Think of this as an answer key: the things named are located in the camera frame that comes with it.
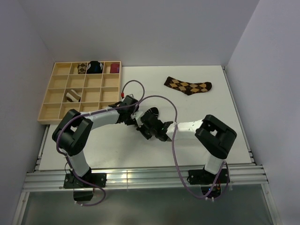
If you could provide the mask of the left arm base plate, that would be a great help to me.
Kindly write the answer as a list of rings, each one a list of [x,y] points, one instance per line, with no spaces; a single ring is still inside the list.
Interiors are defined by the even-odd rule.
[[[87,180],[83,182],[83,178],[78,179],[72,172],[65,175],[63,184],[64,189],[73,190],[73,199],[80,203],[90,201],[95,192],[95,188],[104,188],[106,185],[106,173],[90,173]]]

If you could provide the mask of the tan brown striped sock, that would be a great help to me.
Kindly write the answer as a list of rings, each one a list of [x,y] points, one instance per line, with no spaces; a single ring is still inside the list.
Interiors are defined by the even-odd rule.
[[[66,91],[66,101],[71,103],[78,103],[81,101],[81,94],[74,89],[70,89]]]

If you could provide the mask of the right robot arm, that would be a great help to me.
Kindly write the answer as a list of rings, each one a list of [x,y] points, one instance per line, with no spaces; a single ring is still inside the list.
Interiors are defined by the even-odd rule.
[[[219,169],[235,142],[237,133],[213,115],[206,115],[204,119],[176,123],[162,122],[158,114],[146,112],[136,116],[137,130],[146,139],[156,137],[163,142],[175,140],[198,140],[209,152],[204,166],[203,178],[212,183],[219,177]]]

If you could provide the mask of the black white striped sock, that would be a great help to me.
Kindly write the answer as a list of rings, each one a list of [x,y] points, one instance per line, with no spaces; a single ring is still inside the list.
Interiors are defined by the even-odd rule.
[[[156,107],[152,107],[148,109],[145,114],[153,114],[154,116],[158,117],[159,116],[159,110]]]

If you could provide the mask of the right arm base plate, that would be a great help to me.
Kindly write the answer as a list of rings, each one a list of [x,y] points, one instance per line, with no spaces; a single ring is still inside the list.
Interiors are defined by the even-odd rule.
[[[215,186],[211,188],[214,179],[215,175],[205,171],[204,169],[188,171],[187,182],[190,185],[201,185],[201,192],[203,195],[212,190],[208,195],[209,199],[215,199],[216,197],[219,197],[222,194],[221,185],[230,182],[230,178],[226,169],[221,170]]]

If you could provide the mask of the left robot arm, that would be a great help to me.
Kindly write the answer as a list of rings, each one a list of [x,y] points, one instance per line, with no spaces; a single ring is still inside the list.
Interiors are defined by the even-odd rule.
[[[91,168],[83,152],[90,132],[112,124],[135,125],[136,121],[131,115],[138,108],[137,103],[138,100],[127,95],[123,101],[99,111],[78,112],[71,109],[56,127],[52,139],[56,142],[57,151],[66,156],[69,166],[76,174],[74,181],[80,187],[91,183]]]

